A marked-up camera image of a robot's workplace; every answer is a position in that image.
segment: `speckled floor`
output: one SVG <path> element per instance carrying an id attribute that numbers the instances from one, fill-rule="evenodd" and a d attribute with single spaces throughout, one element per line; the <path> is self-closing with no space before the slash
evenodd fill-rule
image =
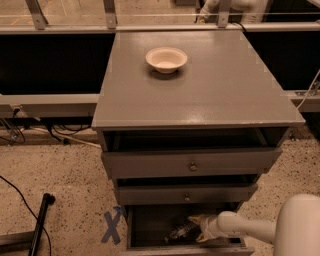
<path id="1" fill-rule="evenodd" d="M 0 141 L 0 174 L 19 187 L 31 208 L 38 213 L 43 193 L 56 197 L 49 206 L 46 228 L 52 242 L 52 255 L 116 256 L 126 247 L 127 227 L 121 217 L 117 225 L 121 242 L 101 240 L 107 231 L 104 214 L 116 211 L 113 187 L 100 160 L 100 149 L 82 144 L 60 145 L 47 135 L 25 131 L 26 145 L 8 147 Z M 95 135 L 87 138 L 95 142 Z M 307 127 L 294 130 L 295 140 L 286 140 L 283 153 L 258 184 L 259 189 L 239 213 L 249 219 L 274 220 L 290 196 L 310 193 L 320 196 L 320 144 Z M 16 191 L 0 181 L 0 233 L 31 231 L 35 221 Z M 256 249 L 254 256 L 272 255 L 272 246 L 245 239 Z M 26 251 L 5 255 L 26 255 Z M 42 235 L 39 255 L 48 255 L 48 242 Z"/>

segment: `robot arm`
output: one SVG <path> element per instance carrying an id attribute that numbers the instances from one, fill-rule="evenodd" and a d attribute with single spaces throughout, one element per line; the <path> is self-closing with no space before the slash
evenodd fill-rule
<path id="1" fill-rule="evenodd" d="M 199 242 L 218 237 L 251 236 L 274 244 L 274 256 L 320 255 L 320 198 L 301 194 L 282 206 L 277 223 L 247 220 L 234 212 L 189 217 L 200 225 Z"/>
<path id="2" fill-rule="evenodd" d="M 258 23 L 262 21 L 264 12 L 270 1 L 271 0 L 232 0 L 231 8 L 243 11 L 242 23 Z M 200 22 L 207 21 L 219 3 L 220 0 L 206 0 L 200 10 Z"/>

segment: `drawer handle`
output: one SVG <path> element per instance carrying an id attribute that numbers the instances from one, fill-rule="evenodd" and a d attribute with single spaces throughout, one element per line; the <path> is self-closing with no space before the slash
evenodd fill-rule
<path id="1" fill-rule="evenodd" d="M 198 166 L 195 164 L 195 162 L 191 162 L 189 165 L 189 169 L 192 172 L 198 171 Z"/>
<path id="2" fill-rule="evenodd" d="M 184 194 L 184 201 L 189 202 L 190 200 L 190 195 L 188 193 Z"/>

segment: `drawer front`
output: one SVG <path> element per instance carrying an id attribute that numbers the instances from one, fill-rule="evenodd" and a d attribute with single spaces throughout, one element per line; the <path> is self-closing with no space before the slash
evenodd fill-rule
<path id="1" fill-rule="evenodd" d="M 257 184 L 118 187 L 115 189 L 115 195 L 120 205 L 243 202 L 250 199 L 257 187 Z"/>
<path id="2" fill-rule="evenodd" d="M 254 248 L 177 248 L 177 249 L 140 249 L 121 252 L 120 256 L 250 256 Z"/>
<path id="3" fill-rule="evenodd" d="M 268 171 L 279 148 L 102 153 L 109 178 L 256 174 Z"/>

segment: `blue tape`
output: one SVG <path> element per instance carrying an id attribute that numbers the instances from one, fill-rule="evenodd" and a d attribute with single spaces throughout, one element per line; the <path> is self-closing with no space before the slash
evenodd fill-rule
<path id="1" fill-rule="evenodd" d="M 114 210 L 116 210 L 117 215 L 112 219 L 110 212 L 106 212 L 104 214 L 104 218 L 108 224 L 108 230 L 103 236 L 101 242 L 106 243 L 112 237 L 113 242 L 115 245 L 119 244 L 121 242 L 118 231 L 117 231 L 117 225 L 120 221 L 120 216 L 122 215 L 122 209 L 119 206 L 113 207 Z"/>

